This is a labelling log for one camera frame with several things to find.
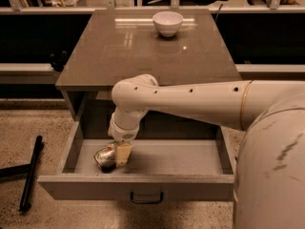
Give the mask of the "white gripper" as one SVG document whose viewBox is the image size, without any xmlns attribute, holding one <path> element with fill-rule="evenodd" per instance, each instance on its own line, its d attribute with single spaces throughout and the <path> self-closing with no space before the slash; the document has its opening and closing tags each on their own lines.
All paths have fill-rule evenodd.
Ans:
<svg viewBox="0 0 305 229">
<path fill-rule="evenodd" d="M 132 145 L 127 141 L 134 140 L 138 131 L 139 126 L 136 126 L 131 130 L 122 129 L 114 122 L 114 114 L 112 114 L 108 136 L 111 136 L 116 142 L 121 142 L 115 147 L 115 162 L 117 167 L 123 167 L 127 164 L 132 152 Z"/>
</svg>

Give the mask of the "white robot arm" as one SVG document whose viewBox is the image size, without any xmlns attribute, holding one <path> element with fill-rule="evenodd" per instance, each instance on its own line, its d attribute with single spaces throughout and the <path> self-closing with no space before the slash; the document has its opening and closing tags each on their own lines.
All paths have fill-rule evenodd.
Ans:
<svg viewBox="0 0 305 229">
<path fill-rule="evenodd" d="M 244 131 L 233 229 L 305 229 L 305 82 L 232 81 L 161 87 L 148 74 L 112 89 L 110 134 L 135 139 L 159 111 Z"/>
</svg>

